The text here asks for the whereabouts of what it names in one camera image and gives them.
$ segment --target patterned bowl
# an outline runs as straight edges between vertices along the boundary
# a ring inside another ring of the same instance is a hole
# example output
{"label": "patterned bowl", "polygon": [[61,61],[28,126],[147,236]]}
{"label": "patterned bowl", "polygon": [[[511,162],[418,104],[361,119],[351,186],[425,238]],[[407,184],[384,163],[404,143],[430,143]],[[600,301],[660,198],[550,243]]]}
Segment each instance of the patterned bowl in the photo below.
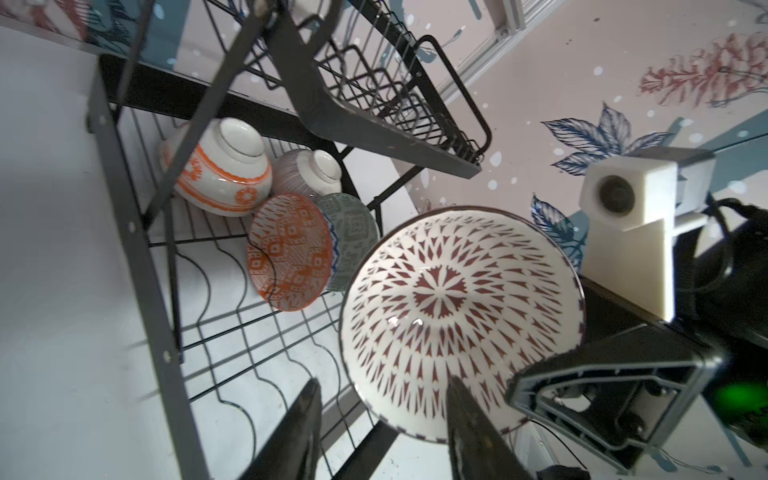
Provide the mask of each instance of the patterned bowl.
{"label": "patterned bowl", "polygon": [[341,192],[341,167],[322,150],[291,150],[275,163],[272,193],[299,194],[315,200]]}
{"label": "patterned bowl", "polygon": [[[163,171],[174,159],[188,125],[179,128],[161,144]],[[250,213],[270,194],[272,167],[264,154],[264,142],[253,127],[236,118],[214,119],[175,189],[193,205],[224,217]]]}
{"label": "patterned bowl", "polygon": [[348,194],[330,194],[315,200],[331,223],[340,257],[326,290],[343,292],[363,257],[379,241],[379,228],[368,207]]}
{"label": "patterned bowl", "polygon": [[306,197],[279,195],[256,211],[248,233],[248,270],[270,305],[293,312],[323,292],[333,261],[323,213]]}
{"label": "patterned bowl", "polygon": [[358,269],[342,306],[342,359],[360,398],[400,432],[446,442],[456,375],[506,433],[525,417],[504,403],[507,381],[576,347],[583,310],[571,263],[531,223],[484,207],[435,210]]}

